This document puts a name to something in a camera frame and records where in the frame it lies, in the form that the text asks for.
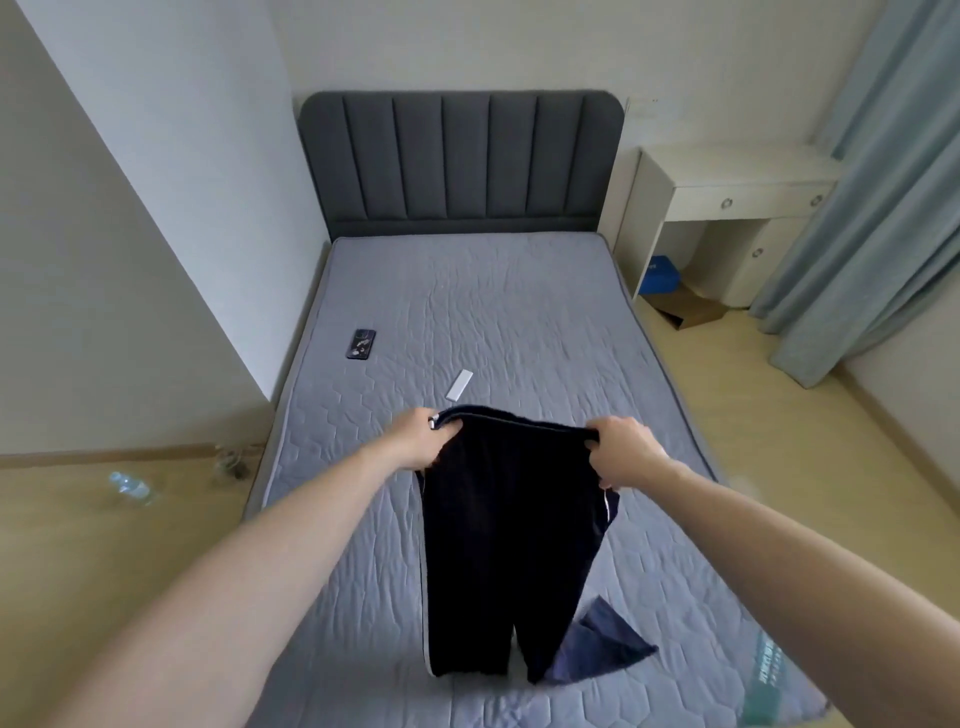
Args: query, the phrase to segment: black pants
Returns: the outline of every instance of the black pants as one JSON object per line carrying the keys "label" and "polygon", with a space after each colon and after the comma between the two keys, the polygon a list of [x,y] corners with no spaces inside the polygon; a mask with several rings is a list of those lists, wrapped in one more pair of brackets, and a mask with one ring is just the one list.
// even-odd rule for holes
{"label": "black pants", "polygon": [[594,430],[480,406],[442,412],[463,430],[419,473],[431,672],[504,674],[514,628],[538,682],[574,617],[619,496],[600,490]]}

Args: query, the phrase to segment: headboard panel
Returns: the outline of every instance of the headboard panel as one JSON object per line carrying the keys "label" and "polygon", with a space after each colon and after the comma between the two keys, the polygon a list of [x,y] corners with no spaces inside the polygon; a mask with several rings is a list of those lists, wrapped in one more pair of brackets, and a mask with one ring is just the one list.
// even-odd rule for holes
{"label": "headboard panel", "polygon": [[623,108],[605,91],[322,91],[299,126],[333,239],[595,231]]}

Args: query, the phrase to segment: bed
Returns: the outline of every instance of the bed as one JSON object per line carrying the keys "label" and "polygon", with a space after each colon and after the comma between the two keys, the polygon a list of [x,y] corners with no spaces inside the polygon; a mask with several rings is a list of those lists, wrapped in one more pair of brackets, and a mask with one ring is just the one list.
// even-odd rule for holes
{"label": "bed", "polygon": [[[332,93],[300,132],[331,237],[246,517],[382,431],[461,403],[581,425],[633,415],[721,480],[595,230],[623,111],[597,91]],[[377,331],[347,360],[357,328]],[[572,686],[431,677],[420,499],[387,482],[277,660],[249,725],[789,725],[824,697],[685,534],[624,493],[583,603],[601,595],[660,653]]]}

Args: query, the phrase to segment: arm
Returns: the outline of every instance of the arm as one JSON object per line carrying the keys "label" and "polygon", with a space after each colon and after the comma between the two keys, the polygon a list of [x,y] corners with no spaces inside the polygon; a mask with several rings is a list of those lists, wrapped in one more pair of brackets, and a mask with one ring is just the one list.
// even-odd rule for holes
{"label": "arm", "polygon": [[588,423],[601,486],[646,494],[854,725],[960,724],[960,623],[829,539],[667,457],[630,418]]}
{"label": "arm", "polygon": [[460,429],[432,410],[300,486],[203,556],[98,659],[52,728],[242,726],[383,481]]}

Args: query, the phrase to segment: person's left hand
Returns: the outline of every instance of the person's left hand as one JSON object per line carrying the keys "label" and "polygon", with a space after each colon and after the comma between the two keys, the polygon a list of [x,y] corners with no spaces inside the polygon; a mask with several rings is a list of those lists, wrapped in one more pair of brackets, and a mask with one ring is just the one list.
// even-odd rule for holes
{"label": "person's left hand", "polygon": [[463,426],[454,420],[440,429],[430,429],[430,418],[436,414],[429,407],[417,407],[394,417],[380,440],[396,458],[398,468],[419,471],[429,467]]}

